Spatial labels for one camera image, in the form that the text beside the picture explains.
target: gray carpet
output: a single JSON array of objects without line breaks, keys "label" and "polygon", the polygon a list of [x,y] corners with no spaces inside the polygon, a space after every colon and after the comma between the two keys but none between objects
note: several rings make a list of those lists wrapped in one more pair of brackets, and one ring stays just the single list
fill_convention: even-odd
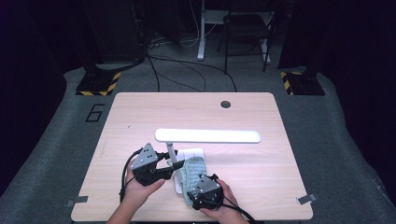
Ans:
[{"label": "gray carpet", "polygon": [[[343,111],[330,80],[318,75],[325,96],[286,94],[280,70],[276,69],[282,41],[282,36],[276,40],[270,54],[272,62],[265,73],[260,56],[231,58],[229,73],[238,91],[271,92],[275,96],[306,191],[318,197],[312,203],[313,218],[304,223],[396,223],[394,205],[384,193],[375,170],[362,158],[346,130]],[[216,52],[217,43],[217,39],[207,40],[205,60],[201,63],[222,69],[223,54]],[[148,53],[198,63],[197,48],[197,45],[178,48],[162,44]],[[179,83],[159,77],[160,91],[234,91],[232,81],[220,70],[196,64],[152,61],[161,75]],[[115,95],[124,91],[158,89],[148,60],[122,72],[110,96],[76,96],[75,88],[83,75],[83,69],[64,75],[67,80],[64,100],[35,150],[0,199],[1,223],[70,223],[72,208],[64,204],[78,196]],[[98,122],[85,122],[94,105],[103,111],[101,118]]]}]

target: yellow black hazard tape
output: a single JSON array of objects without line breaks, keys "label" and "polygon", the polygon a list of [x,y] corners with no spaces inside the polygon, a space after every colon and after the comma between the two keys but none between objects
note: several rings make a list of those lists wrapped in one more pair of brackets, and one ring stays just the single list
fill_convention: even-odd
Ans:
[{"label": "yellow black hazard tape", "polygon": [[119,78],[121,76],[121,73],[117,73],[114,77],[113,80],[111,81],[110,86],[108,87],[107,91],[76,91],[76,95],[110,95],[114,89],[116,88],[117,82],[119,81]]},{"label": "yellow black hazard tape", "polygon": [[[300,73],[300,72],[292,72],[292,74],[294,74],[294,75],[302,75],[302,73]],[[285,89],[286,89],[286,92],[288,93],[288,95],[293,95],[293,90],[291,89],[291,85],[290,85],[290,83],[288,81],[287,73],[281,72],[280,76],[282,77],[283,85],[285,86]]]}]

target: table top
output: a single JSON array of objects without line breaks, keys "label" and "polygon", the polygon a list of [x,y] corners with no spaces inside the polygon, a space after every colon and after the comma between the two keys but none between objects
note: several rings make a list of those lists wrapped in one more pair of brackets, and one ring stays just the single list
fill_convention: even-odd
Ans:
[{"label": "table top", "polygon": [[[231,103],[229,108],[220,104]],[[256,220],[304,220],[313,216],[276,101],[265,92],[124,92],[114,100],[76,203],[75,221],[106,221],[120,203],[126,160],[146,143],[166,152],[155,140],[159,128],[252,130],[259,144],[174,143],[175,149],[204,150],[209,175],[231,186],[239,206]],[[166,167],[165,161],[158,168]],[[133,221],[211,221],[176,194],[173,177],[135,213]]]}]

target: chair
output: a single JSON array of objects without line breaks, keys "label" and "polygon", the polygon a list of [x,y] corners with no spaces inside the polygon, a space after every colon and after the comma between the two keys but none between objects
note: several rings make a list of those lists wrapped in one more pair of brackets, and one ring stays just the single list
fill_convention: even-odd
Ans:
[{"label": "chair", "polygon": [[[233,0],[227,16],[223,18],[224,29],[218,45],[219,51],[225,37],[224,74],[228,73],[227,62],[229,56],[254,55],[253,53],[230,54],[229,44],[232,41],[254,41],[253,47],[249,50],[251,51],[266,40],[266,51],[262,52],[261,49],[260,53],[260,55],[265,54],[264,67],[262,69],[265,72],[269,49],[279,21],[280,2],[280,0]],[[261,12],[272,13],[272,18],[268,23],[265,23],[262,16],[259,15]]]}]

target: wooden table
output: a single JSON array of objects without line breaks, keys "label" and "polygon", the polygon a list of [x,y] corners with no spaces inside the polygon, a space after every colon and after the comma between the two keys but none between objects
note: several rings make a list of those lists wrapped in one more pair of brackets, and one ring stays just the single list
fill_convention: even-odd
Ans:
[{"label": "wooden table", "polygon": [[[220,103],[228,101],[231,107]],[[108,220],[120,202],[123,165],[133,152],[151,143],[158,152],[166,145],[155,140],[159,128],[253,130],[259,144],[182,144],[201,147],[207,172],[232,187],[239,205],[256,220],[304,220],[313,216],[290,142],[271,93],[119,93],[111,107],[76,203],[75,221]],[[158,168],[165,167],[161,161]],[[173,179],[152,194],[133,221],[211,221],[188,207],[175,192]]]}]

